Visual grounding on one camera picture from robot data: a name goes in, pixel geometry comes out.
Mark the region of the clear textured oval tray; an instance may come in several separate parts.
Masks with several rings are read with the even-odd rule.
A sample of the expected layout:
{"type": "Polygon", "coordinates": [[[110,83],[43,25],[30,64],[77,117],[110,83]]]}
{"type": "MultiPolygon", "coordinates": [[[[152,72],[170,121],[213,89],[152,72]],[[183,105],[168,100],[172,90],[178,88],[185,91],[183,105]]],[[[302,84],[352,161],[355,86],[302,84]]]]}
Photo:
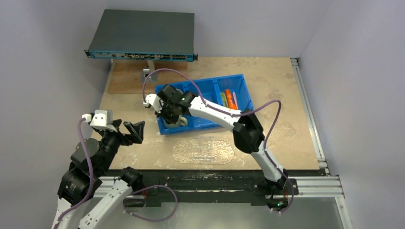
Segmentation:
{"type": "Polygon", "coordinates": [[[172,148],[173,158],[183,164],[200,164],[200,165],[224,165],[229,163],[234,158],[234,149],[229,142],[224,140],[215,140],[214,142],[214,155],[215,160],[209,164],[194,163],[186,159],[185,141],[177,142],[172,148]]]}

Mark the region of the clear plastic holder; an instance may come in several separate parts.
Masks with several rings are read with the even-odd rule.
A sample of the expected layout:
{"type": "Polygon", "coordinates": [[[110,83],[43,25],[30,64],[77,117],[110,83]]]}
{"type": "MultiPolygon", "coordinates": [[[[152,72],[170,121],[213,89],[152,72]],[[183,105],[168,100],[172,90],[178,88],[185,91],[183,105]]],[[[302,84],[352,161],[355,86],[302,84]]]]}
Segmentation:
{"type": "Polygon", "coordinates": [[[185,141],[186,159],[201,164],[212,163],[214,155],[214,137],[194,137],[185,141]]]}

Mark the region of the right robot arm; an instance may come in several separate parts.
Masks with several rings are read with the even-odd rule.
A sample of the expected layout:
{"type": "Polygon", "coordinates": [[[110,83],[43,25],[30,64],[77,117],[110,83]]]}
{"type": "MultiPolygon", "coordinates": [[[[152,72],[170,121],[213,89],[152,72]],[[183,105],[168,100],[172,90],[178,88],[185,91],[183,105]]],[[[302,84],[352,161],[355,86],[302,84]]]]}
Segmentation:
{"type": "Polygon", "coordinates": [[[250,154],[260,166],[266,185],[274,194],[280,194],[289,183],[285,169],[267,148],[269,136],[263,134],[254,110],[233,110],[206,100],[201,91],[185,91],[166,84],[157,94],[148,94],[143,102],[152,107],[167,128],[187,126],[186,116],[214,122],[233,134],[234,145],[240,151],[250,154]]]}

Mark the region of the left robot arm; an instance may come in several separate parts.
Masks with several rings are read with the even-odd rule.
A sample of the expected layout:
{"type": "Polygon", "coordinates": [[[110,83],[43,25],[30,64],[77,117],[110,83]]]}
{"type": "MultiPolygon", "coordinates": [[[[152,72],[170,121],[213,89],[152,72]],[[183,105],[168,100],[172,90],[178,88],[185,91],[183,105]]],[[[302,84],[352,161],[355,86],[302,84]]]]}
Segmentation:
{"type": "Polygon", "coordinates": [[[80,143],[71,155],[69,169],[62,176],[57,192],[54,229],[95,228],[119,201],[123,201],[129,194],[137,195],[144,188],[143,175],[131,167],[126,167],[120,171],[109,193],[87,216],[83,215],[90,199],[102,184],[100,177],[106,175],[119,147],[142,144],[145,121],[133,124],[118,119],[95,126],[90,116],[85,115],[80,123],[89,124],[102,138],[84,139],[81,127],[77,127],[80,143]]]}

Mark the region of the light green mug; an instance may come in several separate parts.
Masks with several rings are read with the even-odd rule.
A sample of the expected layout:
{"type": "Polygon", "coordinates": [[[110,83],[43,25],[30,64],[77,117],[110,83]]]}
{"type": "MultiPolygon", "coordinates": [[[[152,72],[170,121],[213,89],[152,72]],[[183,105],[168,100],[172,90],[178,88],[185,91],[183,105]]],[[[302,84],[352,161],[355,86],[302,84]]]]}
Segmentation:
{"type": "Polygon", "coordinates": [[[177,127],[181,127],[181,126],[187,126],[188,125],[188,120],[183,115],[180,115],[176,122],[168,123],[167,121],[164,120],[163,125],[166,128],[169,128],[169,129],[170,128],[177,128],[177,127]]]}

